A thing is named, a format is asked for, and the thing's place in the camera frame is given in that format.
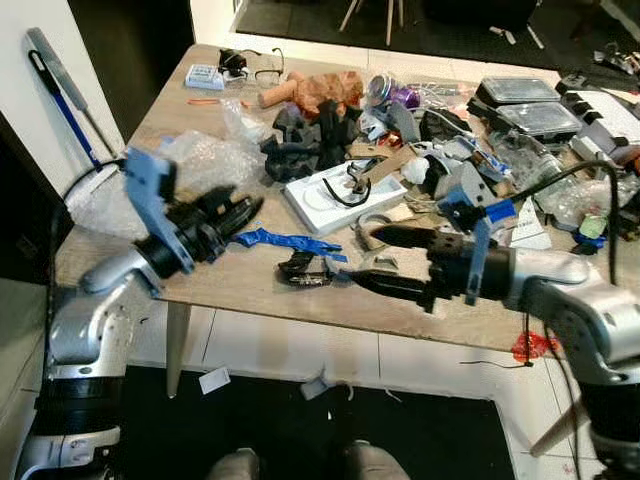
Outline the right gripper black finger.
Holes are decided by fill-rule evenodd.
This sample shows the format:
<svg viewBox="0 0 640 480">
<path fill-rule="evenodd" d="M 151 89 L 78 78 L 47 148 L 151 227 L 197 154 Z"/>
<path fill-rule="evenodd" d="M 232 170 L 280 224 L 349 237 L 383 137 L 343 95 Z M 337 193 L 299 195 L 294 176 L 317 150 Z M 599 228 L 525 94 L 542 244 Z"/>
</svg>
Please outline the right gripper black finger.
<svg viewBox="0 0 640 480">
<path fill-rule="evenodd" d="M 389 224 L 372 229 L 370 236 L 376 241 L 388 244 L 388 246 L 429 250 L 435 239 L 435 230 L 410 227 L 410 225 Z"/>
<path fill-rule="evenodd" d="M 352 271 L 351 280 L 367 291 L 381 294 L 381 296 L 412 302 L 431 300 L 428 283 L 410 276 L 401 276 L 389 271 L 360 270 Z"/>
</svg>

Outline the large clear bubble wrap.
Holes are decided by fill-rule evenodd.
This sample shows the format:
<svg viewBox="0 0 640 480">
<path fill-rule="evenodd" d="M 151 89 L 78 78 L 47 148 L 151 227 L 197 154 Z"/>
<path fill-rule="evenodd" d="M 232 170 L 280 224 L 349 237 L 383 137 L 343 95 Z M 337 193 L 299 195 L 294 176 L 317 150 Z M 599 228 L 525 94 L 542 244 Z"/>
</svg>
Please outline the large clear bubble wrap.
<svg viewBox="0 0 640 480">
<path fill-rule="evenodd" d="M 259 195 L 268 188 L 262 184 L 266 156 L 252 154 L 238 141 L 187 131 L 161 142 L 154 154 L 177 164 L 180 198 L 195 197 L 216 186 L 234 186 L 238 195 Z M 115 166 L 90 175 L 74 188 L 70 218 L 78 227 L 128 241 L 147 236 L 145 224 L 125 195 L 125 175 Z"/>
</svg>

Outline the blue tape strip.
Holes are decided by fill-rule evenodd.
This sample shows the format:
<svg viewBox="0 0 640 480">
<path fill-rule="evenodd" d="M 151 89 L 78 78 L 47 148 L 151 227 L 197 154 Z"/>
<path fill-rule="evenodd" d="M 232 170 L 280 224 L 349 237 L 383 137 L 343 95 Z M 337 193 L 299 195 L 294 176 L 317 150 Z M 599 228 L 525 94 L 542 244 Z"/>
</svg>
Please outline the blue tape strip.
<svg viewBox="0 0 640 480">
<path fill-rule="evenodd" d="M 340 252 L 342 251 L 340 244 L 321 241 L 321 239 L 310 236 L 297 236 L 297 234 L 287 236 L 287 234 L 269 232 L 265 228 L 234 234 L 230 241 L 242 244 L 244 247 L 253 247 L 256 244 L 274 244 L 274 246 L 293 248 L 294 251 L 330 257 L 338 262 L 348 261 L 347 257 Z"/>
</svg>

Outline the flat white box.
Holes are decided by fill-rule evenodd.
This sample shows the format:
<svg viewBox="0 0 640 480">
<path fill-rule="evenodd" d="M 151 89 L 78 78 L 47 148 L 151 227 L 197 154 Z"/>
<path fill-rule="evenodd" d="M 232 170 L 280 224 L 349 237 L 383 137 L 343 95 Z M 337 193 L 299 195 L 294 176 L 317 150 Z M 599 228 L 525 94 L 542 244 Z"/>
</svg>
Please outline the flat white box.
<svg viewBox="0 0 640 480">
<path fill-rule="evenodd" d="M 285 198 L 312 234 L 328 236 L 362 215 L 387 211 L 403 201 L 407 189 L 394 174 L 356 191 L 355 177 L 369 164 L 369 160 L 351 161 L 292 180 L 285 184 Z"/>
</svg>

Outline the small black plastic part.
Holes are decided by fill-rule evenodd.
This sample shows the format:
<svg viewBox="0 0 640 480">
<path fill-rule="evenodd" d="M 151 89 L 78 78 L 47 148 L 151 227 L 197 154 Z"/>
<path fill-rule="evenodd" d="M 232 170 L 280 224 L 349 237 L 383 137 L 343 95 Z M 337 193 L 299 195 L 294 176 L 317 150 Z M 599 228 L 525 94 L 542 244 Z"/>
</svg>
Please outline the small black plastic part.
<svg viewBox="0 0 640 480">
<path fill-rule="evenodd" d="M 276 265 L 276 279 L 289 287 L 310 289 L 332 284 L 334 273 L 325 256 L 294 251 L 288 260 Z"/>
</svg>

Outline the red wrapper scrap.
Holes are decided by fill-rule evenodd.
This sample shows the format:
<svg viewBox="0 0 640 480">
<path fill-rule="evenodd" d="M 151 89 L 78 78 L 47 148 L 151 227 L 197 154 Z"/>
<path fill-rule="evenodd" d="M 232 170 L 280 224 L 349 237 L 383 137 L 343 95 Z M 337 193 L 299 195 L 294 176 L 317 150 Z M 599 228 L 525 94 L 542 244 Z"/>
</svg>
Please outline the red wrapper scrap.
<svg viewBox="0 0 640 480">
<path fill-rule="evenodd" d="M 553 351 L 558 352 L 561 343 L 554 335 L 544 335 L 534 332 L 522 332 L 517 335 L 515 343 L 509 348 L 513 360 L 517 364 L 530 364 L 535 358 L 550 355 Z"/>
</svg>

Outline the grey tapered table leg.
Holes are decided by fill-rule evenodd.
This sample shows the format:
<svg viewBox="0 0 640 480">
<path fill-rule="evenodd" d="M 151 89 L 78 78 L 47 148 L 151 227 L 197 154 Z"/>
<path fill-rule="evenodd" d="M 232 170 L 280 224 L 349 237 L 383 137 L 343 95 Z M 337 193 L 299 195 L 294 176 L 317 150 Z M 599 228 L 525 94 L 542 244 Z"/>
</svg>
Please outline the grey tapered table leg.
<svg viewBox="0 0 640 480">
<path fill-rule="evenodd" d="M 166 303 L 165 326 L 165 394 L 177 398 L 180 375 L 186 365 L 186 342 L 191 323 L 191 306 L 188 303 Z"/>
</svg>

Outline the white paper scrap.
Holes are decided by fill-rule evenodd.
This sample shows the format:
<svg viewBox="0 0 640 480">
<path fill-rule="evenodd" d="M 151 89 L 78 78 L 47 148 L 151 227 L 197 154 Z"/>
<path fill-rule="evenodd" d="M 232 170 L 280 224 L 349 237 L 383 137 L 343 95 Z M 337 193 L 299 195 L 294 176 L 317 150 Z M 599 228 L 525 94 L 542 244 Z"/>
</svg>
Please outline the white paper scrap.
<svg viewBox="0 0 640 480">
<path fill-rule="evenodd" d="M 324 394 L 326 390 L 332 389 L 334 385 L 335 381 L 330 379 L 325 371 L 320 371 L 317 372 L 314 378 L 310 378 L 300 384 L 300 394 L 305 401 L 312 401 L 312 399 Z"/>
<path fill-rule="evenodd" d="M 230 384 L 230 370 L 228 367 L 216 367 L 214 370 L 205 372 L 197 379 L 198 388 L 201 390 L 202 396 L 207 396 L 215 390 L 227 387 Z"/>
</svg>

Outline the purple metal can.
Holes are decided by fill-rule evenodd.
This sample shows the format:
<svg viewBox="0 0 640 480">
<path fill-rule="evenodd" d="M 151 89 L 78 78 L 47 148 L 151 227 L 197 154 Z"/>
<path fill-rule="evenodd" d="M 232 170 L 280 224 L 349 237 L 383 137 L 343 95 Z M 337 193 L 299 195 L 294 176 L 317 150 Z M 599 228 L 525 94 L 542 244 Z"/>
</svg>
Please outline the purple metal can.
<svg viewBox="0 0 640 480">
<path fill-rule="evenodd" d="M 421 108 L 422 99 L 415 87 L 399 82 L 393 74 L 376 74 L 367 82 L 365 92 L 366 108 L 388 109 L 393 104 L 413 110 Z"/>
</svg>

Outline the brown crumpled paper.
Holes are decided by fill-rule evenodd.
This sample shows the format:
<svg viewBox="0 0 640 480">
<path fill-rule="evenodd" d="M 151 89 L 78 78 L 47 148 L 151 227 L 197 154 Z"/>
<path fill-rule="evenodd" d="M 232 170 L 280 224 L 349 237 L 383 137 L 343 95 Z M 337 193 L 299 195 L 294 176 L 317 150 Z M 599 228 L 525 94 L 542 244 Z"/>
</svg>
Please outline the brown crumpled paper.
<svg viewBox="0 0 640 480">
<path fill-rule="evenodd" d="M 273 108 L 280 102 L 292 102 L 310 120 L 320 114 L 325 101 L 333 101 L 338 113 L 344 114 L 347 108 L 357 108 L 362 96 L 364 81 L 356 70 L 316 76 L 292 72 L 278 86 L 262 91 L 257 104 L 260 108 Z"/>
</svg>

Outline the black floor mat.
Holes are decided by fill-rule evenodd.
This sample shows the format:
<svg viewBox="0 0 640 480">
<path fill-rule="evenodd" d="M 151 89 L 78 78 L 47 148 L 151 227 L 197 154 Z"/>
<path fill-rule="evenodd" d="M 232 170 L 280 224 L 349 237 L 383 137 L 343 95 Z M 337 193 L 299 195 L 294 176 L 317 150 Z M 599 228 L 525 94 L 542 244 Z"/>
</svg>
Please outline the black floor mat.
<svg viewBox="0 0 640 480">
<path fill-rule="evenodd" d="M 204 480 L 224 454 L 250 448 L 262 476 L 338 480 L 356 440 L 392 454 L 412 480 L 516 480 L 497 406 L 486 399 L 335 387 L 314 399 L 297 381 L 232 378 L 202 393 L 197 372 L 165 392 L 159 367 L 128 367 L 122 443 L 127 480 Z"/>
</svg>

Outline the black tray with clear lid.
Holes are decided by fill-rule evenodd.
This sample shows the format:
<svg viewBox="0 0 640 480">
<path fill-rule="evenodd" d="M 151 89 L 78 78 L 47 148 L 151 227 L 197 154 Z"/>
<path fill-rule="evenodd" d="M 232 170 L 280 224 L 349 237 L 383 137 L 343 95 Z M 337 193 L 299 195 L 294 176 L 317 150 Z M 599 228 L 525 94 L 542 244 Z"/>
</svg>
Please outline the black tray with clear lid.
<svg viewBox="0 0 640 480">
<path fill-rule="evenodd" d="M 474 97 L 490 108 L 498 108 L 525 102 L 556 102 L 561 100 L 561 93 L 536 77 L 490 76 L 481 79 Z"/>
<path fill-rule="evenodd" d="M 495 109 L 503 120 L 512 127 L 530 136 L 547 134 L 575 134 L 582 129 L 582 123 L 575 114 L 559 102 L 524 102 L 499 106 Z"/>
</svg>

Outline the grey right robot foot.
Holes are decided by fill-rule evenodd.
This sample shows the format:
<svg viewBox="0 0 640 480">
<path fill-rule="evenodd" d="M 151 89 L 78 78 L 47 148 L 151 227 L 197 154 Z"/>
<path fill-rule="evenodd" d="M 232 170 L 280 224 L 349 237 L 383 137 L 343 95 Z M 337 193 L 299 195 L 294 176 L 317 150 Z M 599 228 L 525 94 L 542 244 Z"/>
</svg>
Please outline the grey right robot foot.
<svg viewBox="0 0 640 480">
<path fill-rule="evenodd" d="M 401 462 L 385 449 L 355 440 L 342 449 L 340 480 L 411 480 Z"/>
</svg>

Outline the grey robot foot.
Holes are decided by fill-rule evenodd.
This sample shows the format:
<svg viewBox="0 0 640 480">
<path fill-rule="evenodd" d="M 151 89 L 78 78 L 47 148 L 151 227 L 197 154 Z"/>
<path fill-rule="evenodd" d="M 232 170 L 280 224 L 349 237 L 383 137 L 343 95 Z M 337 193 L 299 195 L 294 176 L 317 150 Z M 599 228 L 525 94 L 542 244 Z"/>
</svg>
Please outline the grey robot foot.
<svg viewBox="0 0 640 480">
<path fill-rule="evenodd" d="M 411 480 L 401 462 L 385 449 L 355 440 L 342 449 L 340 480 Z"/>
<path fill-rule="evenodd" d="M 260 458 L 252 448 L 224 454 L 207 471 L 204 480 L 260 480 Z"/>
</svg>

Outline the grey left robot foot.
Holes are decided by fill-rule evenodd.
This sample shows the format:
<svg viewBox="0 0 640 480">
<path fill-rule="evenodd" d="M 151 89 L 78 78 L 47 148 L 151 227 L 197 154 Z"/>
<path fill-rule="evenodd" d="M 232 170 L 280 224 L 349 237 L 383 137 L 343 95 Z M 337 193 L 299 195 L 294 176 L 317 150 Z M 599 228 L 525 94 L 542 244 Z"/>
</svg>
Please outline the grey left robot foot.
<svg viewBox="0 0 640 480">
<path fill-rule="evenodd" d="M 224 454 L 207 471 L 204 480 L 260 480 L 260 458 L 252 448 Z"/>
</svg>

